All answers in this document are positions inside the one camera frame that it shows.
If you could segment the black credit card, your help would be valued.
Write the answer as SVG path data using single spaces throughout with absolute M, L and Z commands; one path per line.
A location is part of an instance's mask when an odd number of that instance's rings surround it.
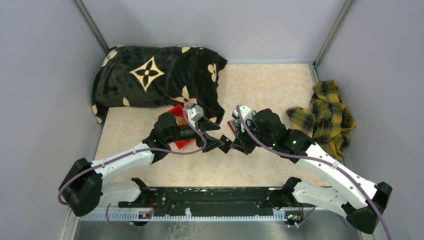
M 224 153 L 227 154 L 232 149 L 233 142 L 225 135 L 222 135 L 219 139 L 222 143 L 218 148 Z

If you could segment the red plastic bin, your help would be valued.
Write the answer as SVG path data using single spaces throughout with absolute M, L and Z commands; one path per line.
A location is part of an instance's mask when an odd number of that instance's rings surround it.
M 161 114 L 154 124 L 154 131 L 163 144 L 174 143 L 178 150 L 196 139 L 196 134 L 184 119 L 181 104 Z

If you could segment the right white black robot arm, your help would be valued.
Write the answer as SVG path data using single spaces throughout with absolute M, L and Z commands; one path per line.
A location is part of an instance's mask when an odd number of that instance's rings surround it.
M 234 149 L 250 154 L 261 147 L 313 172 L 326 183 L 326 186 L 318 186 L 290 177 L 271 194 L 269 201 L 273 207 L 301 204 L 320 207 L 344 218 L 365 234 L 374 233 L 377 226 L 382 225 L 387 238 L 392 238 L 383 218 L 393 191 L 388 183 L 374 183 L 356 174 L 304 132 L 286 128 L 269 108 L 254 111 L 238 105 L 232 117 L 236 123 L 232 128 Z

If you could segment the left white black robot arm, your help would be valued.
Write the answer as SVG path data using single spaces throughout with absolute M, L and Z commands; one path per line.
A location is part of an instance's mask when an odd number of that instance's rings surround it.
M 195 140 L 198 150 L 203 153 L 225 144 L 208 135 L 209 131 L 221 128 L 218 124 L 201 114 L 190 116 L 186 113 L 184 117 L 187 123 L 178 125 L 174 115 L 163 113 L 149 136 L 136 146 L 100 160 L 76 160 L 59 186 L 58 201 L 67 205 L 77 217 L 85 216 L 99 206 L 146 206 L 152 190 L 140 178 L 125 182 L 116 182 L 115 179 L 173 154 L 170 144 L 174 142 Z

